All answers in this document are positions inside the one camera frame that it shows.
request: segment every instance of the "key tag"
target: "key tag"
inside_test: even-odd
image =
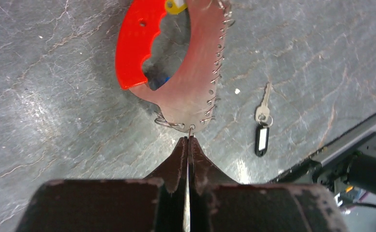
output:
[[[160,34],[166,0],[134,0],[122,23],[115,69],[122,89],[159,106],[157,124],[196,133],[209,123],[215,109],[216,84],[228,28],[234,23],[227,0],[186,0],[191,25],[189,49],[175,74],[153,91],[142,72]]]
[[[268,151],[268,141],[269,141],[269,128],[273,125],[273,117],[269,116],[270,123],[264,123],[258,120],[258,126],[256,128],[256,140],[255,140],[255,154],[262,157]]]

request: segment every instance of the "marble tabletop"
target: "marble tabletop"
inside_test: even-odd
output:
[[[0,0],[0,232],[54,178],[141,178],[186,134],[120,89],[118,32],[130,0]],[[216,121],[196,134],[240,183],[263,183],[376,112],[376,0],[234,0]],[[167,16],[144,65],[172,75],[187,13]],[[270,81],[274,125],[254,155]]]

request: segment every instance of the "key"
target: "key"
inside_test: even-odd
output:
[[[255,154],[262,157],[268,151],[269,127],[259,124],[256,128]]]
[[[255,120],[259,123],[267,123],[271,111],[268,108],[269,95],[271,94],[272,83],[266,86],[265,95],[263,96],[262,104],[256,108]]]

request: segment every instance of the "red handle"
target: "red handle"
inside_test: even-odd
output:
[[[161,31],[165,0],[134,0],[123,20],[115,55],[115,69],[122,89],[148,82],[142,64],[151,57],[151,47]]]

